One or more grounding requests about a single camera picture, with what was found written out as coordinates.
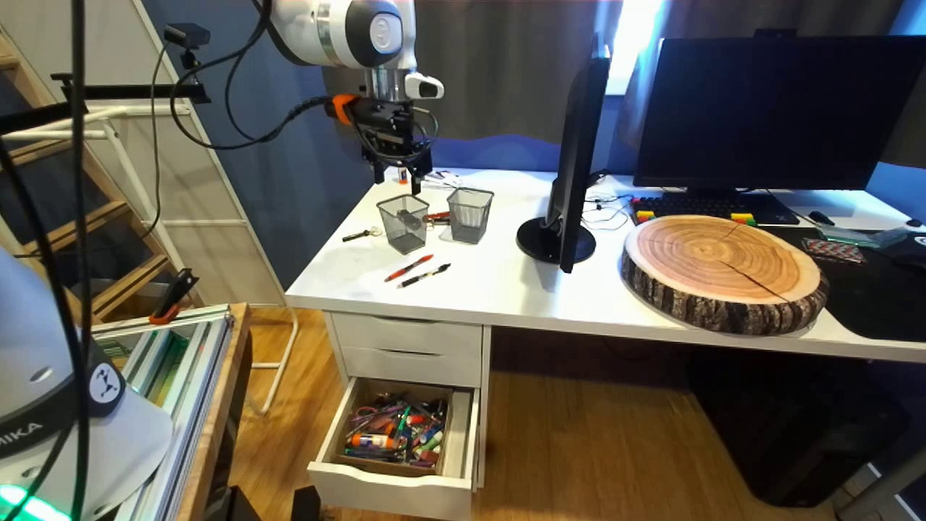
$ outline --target small items in drawer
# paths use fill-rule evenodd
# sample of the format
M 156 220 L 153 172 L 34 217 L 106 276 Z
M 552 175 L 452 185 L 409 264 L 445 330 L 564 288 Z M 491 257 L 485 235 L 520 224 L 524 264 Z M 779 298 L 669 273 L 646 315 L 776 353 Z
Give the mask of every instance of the small items in drawer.
M 345 422 L 342 461 L 394 476 L 438 476 L 449 413 L 445 387 L 370 382 Z

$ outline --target computer monitor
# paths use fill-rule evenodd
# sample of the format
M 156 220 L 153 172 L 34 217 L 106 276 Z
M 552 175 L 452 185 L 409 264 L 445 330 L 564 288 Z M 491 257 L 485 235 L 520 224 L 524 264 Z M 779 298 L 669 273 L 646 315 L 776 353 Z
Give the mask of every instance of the computer monitor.
M 574 264 L 581 264 L 595 251 L 595 238 L 581 228 L 581 205 L 584 189 L 590 185 L 608 70 L 611 56 L 595 44 L 571 83 L 559 175 L 552 179 L 548 215 L 527 220 L 517 228 L 520 251 L 545 264 L 559 264 L 562 273 L 574 273 Z
M 669 39 L 633 185 L 866 189 L 926 39 Z

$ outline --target desk drawer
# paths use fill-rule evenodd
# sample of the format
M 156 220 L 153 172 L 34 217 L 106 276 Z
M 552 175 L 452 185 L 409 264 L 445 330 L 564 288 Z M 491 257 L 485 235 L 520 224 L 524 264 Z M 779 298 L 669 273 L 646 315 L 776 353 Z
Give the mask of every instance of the desk drawer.
M 338 464 L 345 422 L 365 379 L 351 379 L 338 413 L 309 464 L 323 506 L 373 509 L 417 519 L 468 519 L 475 492 L 480 399 L 478 392 L 452 392 L 441 476 L 386 476 Z
M 346 376 L 480 387 L 484 327 L 331 315 Z

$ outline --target wire mesh cup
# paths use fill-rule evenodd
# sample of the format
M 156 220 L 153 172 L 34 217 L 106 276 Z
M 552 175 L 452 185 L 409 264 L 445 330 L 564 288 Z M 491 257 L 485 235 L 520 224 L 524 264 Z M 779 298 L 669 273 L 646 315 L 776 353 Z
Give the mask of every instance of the wire mesh cup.
M 452 238 L 478 244 L 490 225 L 491 192 L 458 189 L 445 202 L 452 209 Z
M 425 240 L 429 240 L 429 225 L 425 225 L 429 202 L 425 201 L 419 201 L 414 193 L 400 193 L 400 196 L 381 201 L 375 205 L 380 205 L 386 238 L 394 250 L 400 250 L 406 256 L 412 250 L 425 247 Z

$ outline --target open drawer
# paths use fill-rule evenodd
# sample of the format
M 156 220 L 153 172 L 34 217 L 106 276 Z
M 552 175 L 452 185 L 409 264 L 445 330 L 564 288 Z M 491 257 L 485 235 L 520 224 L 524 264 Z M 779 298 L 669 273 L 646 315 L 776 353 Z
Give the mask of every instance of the open drawer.
M 478 392 L 449 387 L 445 438 L 441 473 L 400 476 L 360 468 L 342 461 L 345 426 L 373 379 L 351 379 L 336 421 L 322 444 L 318 457 L 309 464 L 309 477 L 323 506 L 375 509 L 417 519 L 468 519 L 478 464 L 480 399 Z

